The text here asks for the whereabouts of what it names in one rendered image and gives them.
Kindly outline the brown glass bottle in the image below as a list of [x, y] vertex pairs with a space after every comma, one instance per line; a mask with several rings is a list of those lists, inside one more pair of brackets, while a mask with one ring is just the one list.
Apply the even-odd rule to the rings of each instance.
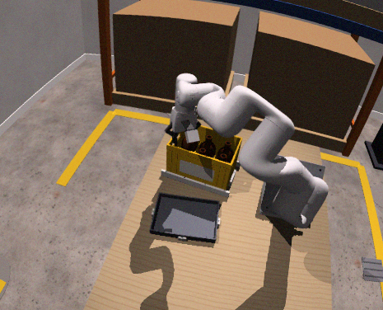
[[205, 155], [208, 156], [208, 157], [214, 158], [215, 152], [216, 152], [216, 146], [212, 142], [212, 138], [213, 137], [211, 135], [207, 135], [206, 136], [206, 141], [204, 141], [204, 142], [202, 142], [200, 144], [199, 149], [200, 148], [205, 148], [206, 149]]
[[231, 149], [231, 142], [230, 141], [226, 141], [225, 146], [218, 150], [217, 159], [219, 159], [220, 155], [223, 153], [227, 155], [227, 162], [231, 163], [231, 160], [234, 156], [234, 152]]
[[[224, 154], [224, 153], [221, 154], [218, 160], [223, 161], [223, 162], [227, 162], [227, 155]], [[228, 163], [228, 162], [227, 162], [227, 163]]]

